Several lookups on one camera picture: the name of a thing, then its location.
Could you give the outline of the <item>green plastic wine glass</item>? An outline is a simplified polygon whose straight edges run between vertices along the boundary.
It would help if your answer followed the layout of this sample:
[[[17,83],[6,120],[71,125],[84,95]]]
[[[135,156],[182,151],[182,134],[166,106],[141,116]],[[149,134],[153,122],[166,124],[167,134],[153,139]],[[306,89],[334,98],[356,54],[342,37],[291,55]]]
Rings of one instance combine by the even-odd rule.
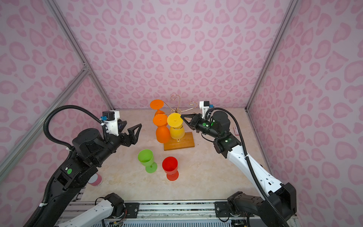
[[[147,173],[155,173],[157,163],[154,161],[154,154],[150,149],[144,149],[138,154],[138,161],[145,167]]]

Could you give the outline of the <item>pink white tape roll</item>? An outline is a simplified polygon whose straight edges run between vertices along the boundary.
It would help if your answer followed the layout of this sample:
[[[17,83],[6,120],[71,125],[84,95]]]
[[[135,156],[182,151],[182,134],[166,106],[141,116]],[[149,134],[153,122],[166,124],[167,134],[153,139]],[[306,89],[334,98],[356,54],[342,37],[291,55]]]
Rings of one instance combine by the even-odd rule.
[[[98,186],[102,183],[103,178],[98,173],[91,176],[91,178],[88,180],[88,184],[92,186]]]

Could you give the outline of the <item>yellow plastic wine glass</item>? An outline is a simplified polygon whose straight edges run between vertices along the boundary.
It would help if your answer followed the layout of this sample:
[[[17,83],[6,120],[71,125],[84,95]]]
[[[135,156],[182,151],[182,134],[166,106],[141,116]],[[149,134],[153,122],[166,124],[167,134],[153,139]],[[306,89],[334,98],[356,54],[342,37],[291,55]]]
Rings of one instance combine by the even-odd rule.
[[[170,126],[171,137],[175,140],[180,140],[185,135],[183,127],[183,119],[179,113],[172,113],[167,117],[167,123]]]

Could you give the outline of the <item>wooden rack base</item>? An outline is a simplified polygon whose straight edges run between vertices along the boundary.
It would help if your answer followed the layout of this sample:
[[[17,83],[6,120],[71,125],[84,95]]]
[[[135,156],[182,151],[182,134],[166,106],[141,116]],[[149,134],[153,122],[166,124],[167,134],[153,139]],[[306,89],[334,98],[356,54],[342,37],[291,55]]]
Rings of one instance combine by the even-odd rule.
[[[169,142],[164,144],[164,151],[193,148],[195,147],[195,142],[192,132],[186,132],[184,137],[179,140],[170,139]]]

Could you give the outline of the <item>orange wine glass front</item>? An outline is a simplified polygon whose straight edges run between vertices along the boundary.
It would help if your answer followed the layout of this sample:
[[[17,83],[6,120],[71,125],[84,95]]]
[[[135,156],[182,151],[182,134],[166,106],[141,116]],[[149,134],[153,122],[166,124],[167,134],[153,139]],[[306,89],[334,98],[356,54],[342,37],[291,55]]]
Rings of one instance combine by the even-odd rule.
[[[156,138],[159,143],[168,143],[171,139],[169,128],[167,127],[167,116],[165,114],[157,114],[153,118],[153,123],[157,126]]]

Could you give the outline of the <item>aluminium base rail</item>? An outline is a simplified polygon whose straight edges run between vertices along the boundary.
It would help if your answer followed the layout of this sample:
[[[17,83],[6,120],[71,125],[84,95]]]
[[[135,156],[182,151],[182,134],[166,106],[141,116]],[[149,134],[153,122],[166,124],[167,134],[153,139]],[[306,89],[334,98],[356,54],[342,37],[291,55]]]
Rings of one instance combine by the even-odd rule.
[[[113,216],[108,201],[71,202],[57,227],[263,227],[258,216],[233,214],[226,200],[126,201],[125,212]]]

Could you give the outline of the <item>orange wine glass rear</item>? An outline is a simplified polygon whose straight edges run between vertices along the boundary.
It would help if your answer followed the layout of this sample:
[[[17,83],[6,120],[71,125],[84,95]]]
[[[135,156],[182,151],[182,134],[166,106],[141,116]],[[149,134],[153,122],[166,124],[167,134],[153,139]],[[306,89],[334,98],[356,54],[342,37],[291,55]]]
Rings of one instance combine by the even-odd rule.
[[[150,103],[150,107],[153,110],[156,110],[155,116],[159,115],[159,114],[165,114],[165,112],[161,110],[163,108],[163,106],[164,106],[164,102],[160,99],[155,99]]]

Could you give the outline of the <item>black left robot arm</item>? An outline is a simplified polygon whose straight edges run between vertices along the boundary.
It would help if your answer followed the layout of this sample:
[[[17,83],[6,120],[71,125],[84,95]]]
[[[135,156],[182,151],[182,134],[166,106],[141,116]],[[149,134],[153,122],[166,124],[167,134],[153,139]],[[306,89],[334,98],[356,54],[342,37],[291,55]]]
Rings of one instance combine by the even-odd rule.
[[[27,227],[53,227],[69,203],[98,172],[103,162],[120,146],[138,142],[142,125],[137,124],[127,133],[109,135],[106,141],[98,129],[85,129],[72,141],[69,158],[51,176],[45,188],[45,198],[26,222]]]

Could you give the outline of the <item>red plastic wine glass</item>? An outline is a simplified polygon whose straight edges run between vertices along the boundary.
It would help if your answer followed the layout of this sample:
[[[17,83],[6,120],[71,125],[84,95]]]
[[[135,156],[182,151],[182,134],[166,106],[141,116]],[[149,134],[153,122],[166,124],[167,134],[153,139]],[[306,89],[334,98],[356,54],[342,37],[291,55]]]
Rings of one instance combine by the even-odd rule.
[[[178,161],[175,157],[167,157],[162,162],[162,168],[169,181],[175,181],[179,177]]]

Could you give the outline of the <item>small pink white box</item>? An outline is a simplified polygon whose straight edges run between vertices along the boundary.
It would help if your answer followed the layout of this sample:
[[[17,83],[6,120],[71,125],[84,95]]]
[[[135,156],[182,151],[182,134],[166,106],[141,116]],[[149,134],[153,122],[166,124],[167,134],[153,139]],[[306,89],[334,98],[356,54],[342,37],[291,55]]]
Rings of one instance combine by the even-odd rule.
[[[233,130],[234,130],[235,135],[237,135],[237,136],[240,135],[237,127],[234,127]]]

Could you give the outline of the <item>orange wine glass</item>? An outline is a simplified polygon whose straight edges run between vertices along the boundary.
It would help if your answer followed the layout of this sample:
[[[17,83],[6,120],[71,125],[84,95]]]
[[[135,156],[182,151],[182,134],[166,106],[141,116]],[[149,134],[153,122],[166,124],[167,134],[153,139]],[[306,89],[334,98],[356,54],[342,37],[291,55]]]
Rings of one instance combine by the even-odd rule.
[[[156,110],[155,116],[159,115],[159,114],[165,114],[165,112],[161,110],[163,108],[163,106],[164,106],[164,102],[160,99],[155,99],[150,103],[150,107],[153,110]]]
[[[157,114],[153,118],[153,123],[157,126],[156,138],[159,143],[168,143],[171,139],[169,128],[167,127],[167,116],[165,114]]]

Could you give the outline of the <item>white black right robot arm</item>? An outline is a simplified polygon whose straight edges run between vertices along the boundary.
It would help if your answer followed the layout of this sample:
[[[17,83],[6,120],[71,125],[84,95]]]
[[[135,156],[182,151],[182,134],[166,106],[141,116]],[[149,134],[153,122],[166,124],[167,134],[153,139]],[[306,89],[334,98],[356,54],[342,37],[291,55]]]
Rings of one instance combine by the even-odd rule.
[[[268,227],[287,227],[287,221],[297,212],[296,189],[276,179],[248,153],[240,129],[238,138],[230,132],[231,122],[239,126],[233,114],[216,107],[205,115],[183,114],[181,118],[195,132],[213,137],[216,152],[238,167],[259,192],[259,196],[243,192],[230,196],[230,214],[256,215]]]

